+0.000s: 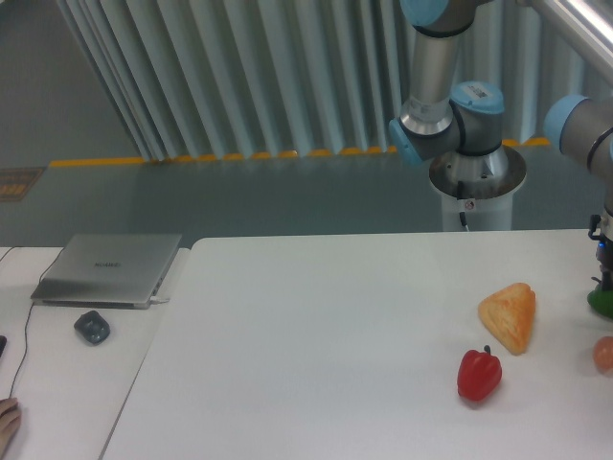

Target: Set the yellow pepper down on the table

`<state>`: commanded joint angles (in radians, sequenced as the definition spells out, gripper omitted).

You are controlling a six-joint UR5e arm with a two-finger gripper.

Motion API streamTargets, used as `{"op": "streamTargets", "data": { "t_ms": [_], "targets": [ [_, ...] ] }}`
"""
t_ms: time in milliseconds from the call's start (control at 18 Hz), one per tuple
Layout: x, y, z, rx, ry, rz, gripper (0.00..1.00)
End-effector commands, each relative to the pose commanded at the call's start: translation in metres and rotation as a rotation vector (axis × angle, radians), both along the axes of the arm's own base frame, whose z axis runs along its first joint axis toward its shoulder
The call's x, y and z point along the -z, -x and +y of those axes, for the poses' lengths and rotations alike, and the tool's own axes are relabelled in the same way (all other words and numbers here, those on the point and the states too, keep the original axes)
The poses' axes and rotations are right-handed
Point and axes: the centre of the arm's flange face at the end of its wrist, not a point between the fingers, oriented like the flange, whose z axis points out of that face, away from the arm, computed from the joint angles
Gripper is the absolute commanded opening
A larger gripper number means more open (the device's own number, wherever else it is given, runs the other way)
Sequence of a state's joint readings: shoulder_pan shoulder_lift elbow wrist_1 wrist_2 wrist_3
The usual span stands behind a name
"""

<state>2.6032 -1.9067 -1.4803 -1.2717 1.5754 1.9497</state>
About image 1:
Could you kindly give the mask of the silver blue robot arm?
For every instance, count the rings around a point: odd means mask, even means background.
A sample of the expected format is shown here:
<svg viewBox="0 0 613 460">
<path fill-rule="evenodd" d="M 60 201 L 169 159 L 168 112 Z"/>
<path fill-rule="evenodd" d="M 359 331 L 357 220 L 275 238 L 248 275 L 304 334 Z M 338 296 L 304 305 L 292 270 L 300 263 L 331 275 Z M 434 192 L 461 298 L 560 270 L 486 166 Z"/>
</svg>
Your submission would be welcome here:
<svg viewBox="0 0 613 460">
<path fill-rule="evenodd" d="M 498 90 L 474 108 L 451 95 L 458 38 L 472 25 L 478 1 L 404 1 L 401 9 L 417 32 L 413 60 L 416 76 L 410 95 L 390 132 L 400 152 L 423 161 L 444 150 L 475 156 L 489 147 L 468 144 L 469 117 L 481 116 L 484 127 L 497 122 L 502 101 Z M 612 78 L 612 12 L 593 1 L 532 1 L 530 7 L 548 20 L 581 57 L 606 80 Z M 605 186 L 603 211 L 591 218 L 588 236 L 598 242 L 602 278 L 596 291 L 612 289 L 612 103 L 568 95 L 548 111 L 546 137 Z"/>
</svg>

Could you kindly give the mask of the person's hand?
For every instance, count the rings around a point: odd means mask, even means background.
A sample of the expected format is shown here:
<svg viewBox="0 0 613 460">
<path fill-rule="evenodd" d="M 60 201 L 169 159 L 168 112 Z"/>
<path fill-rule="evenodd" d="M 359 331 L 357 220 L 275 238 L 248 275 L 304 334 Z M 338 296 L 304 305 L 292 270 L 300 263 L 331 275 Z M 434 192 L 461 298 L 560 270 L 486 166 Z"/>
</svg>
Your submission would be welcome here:
<svg viewBox="0 0 613 460">
<path fill-rule="evenodd" d="M 21 425 L 22 411 L 17 398 L 1 401 L 0 456 L 4 457 L 11 439 Z"/>
</svg>

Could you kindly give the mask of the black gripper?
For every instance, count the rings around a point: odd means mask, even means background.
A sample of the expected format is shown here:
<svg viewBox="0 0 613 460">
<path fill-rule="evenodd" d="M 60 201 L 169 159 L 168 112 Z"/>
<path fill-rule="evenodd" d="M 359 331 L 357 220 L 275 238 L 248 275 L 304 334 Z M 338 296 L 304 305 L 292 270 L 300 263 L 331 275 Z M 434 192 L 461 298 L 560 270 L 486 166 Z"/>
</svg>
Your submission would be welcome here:
<svg viewBox="0 0 613 460">
<path fill-rule="evenodd" d="M 589 221 L 588 238 L 597 243 L 596 259 L 600 263 L 601 290 L 612 289 L 612 239 L 606 234 L 607 225 L 601 215 L 592 215 Z"/>
</svg>

